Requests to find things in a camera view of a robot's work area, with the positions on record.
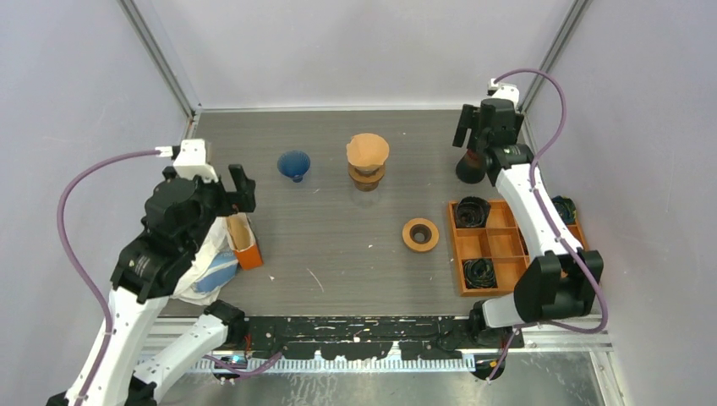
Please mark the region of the red black carafe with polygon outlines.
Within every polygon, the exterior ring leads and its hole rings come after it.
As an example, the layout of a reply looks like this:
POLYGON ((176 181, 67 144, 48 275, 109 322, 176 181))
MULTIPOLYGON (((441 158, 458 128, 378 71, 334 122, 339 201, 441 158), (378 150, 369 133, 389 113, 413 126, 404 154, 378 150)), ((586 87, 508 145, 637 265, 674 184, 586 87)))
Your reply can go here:
POLYGON ((465 184, 478 184, 486 175, 486 156, 483 151, 466 150, 458 161, 455 173, 465 184))

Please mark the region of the blue ribbed dripper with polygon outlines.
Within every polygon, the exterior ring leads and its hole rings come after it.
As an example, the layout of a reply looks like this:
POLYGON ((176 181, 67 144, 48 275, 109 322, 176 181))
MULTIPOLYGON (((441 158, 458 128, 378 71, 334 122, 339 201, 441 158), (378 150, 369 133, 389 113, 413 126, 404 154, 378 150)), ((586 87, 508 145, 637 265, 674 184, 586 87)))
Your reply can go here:
POLYGON ((289 178, 294 183, 304 180, 305 174, 310 169, 309 155, 303 151, 287 151, 277 160, 277 170, 281 175, 289 178))

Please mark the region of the brown paper coffee filter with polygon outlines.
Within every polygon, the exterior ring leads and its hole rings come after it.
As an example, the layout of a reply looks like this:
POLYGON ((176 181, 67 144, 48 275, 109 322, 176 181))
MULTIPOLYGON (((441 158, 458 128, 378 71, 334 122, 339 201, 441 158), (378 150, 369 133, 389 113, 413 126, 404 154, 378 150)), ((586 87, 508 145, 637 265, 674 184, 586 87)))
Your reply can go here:
POLYGON ((348 163, 365 171, 373 171, 385 164, 390 146, 381 136, 372 133, 354 135, 346 145, 348 163))

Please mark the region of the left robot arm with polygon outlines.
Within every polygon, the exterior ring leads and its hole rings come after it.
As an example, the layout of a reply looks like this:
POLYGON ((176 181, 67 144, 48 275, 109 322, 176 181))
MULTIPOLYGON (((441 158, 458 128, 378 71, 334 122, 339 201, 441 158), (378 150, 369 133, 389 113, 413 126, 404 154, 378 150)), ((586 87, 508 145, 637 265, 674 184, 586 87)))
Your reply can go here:
POLYGON ((145 202, 143 230, 125 246, 112 273, 108 317, 73 385, 50 405, 156 405, 199 359, 223 346, 245 343, 249 323, 239 308, 216 300, 180 338, 149 363, 138 360, 152 326, 192 266, 212 224, 255 210, 255 182, 239 164, 229 166, 235 189, 199 174, 181 178, 166 167, 145 202))

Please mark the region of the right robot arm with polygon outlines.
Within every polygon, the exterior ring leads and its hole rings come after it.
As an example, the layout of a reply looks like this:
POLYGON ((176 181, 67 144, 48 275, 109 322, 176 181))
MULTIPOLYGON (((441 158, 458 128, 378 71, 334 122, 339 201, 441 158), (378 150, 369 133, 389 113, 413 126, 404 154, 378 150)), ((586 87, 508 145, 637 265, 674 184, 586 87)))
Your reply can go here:
POLYGON ((572 235, 545 191, 537 159, 517 140, 523 115, 514 101, 489 97, 478 106, 462 106, 452 144, 466 153, 459 162, 476 183, 488 178, 496 187, 523 235, 530 263, 511 293, 478 304, 469 325, 472 341, 488 348, 502 327, 526 326, 587 315, 602 296, 597 292, 604 269, 596 250, 572 235))

